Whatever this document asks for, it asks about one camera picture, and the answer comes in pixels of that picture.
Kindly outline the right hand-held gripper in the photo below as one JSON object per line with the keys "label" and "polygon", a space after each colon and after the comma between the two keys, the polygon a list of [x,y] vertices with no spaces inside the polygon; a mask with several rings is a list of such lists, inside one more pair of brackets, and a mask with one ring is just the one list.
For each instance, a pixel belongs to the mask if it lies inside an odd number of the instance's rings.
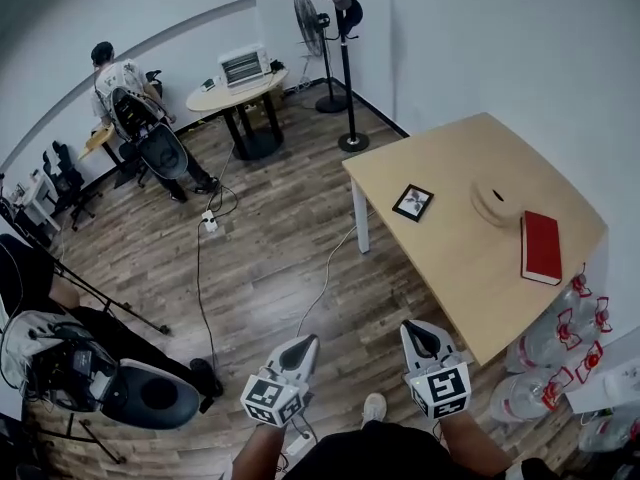
{"label": "right hand-held gripper", "polygon": [[465,410],[471,398],[468,364],[447,331],[425,321],[403,321],[400,335],[411,398],[429,419]]}

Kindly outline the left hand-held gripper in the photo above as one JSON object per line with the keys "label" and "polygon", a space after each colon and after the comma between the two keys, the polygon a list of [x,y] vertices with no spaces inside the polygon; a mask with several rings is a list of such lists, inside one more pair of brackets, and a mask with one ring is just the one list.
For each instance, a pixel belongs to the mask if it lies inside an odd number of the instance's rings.
{"label": "left hand-held gripper", "polygon": [[247,415],[271,426],[287,426],[300,415],[313,397],[308,380],[318,353],[319,338],[315,334],[298,336],[276,347],[269,356],[269,367],[262,366],[251,375],[241,394]]}

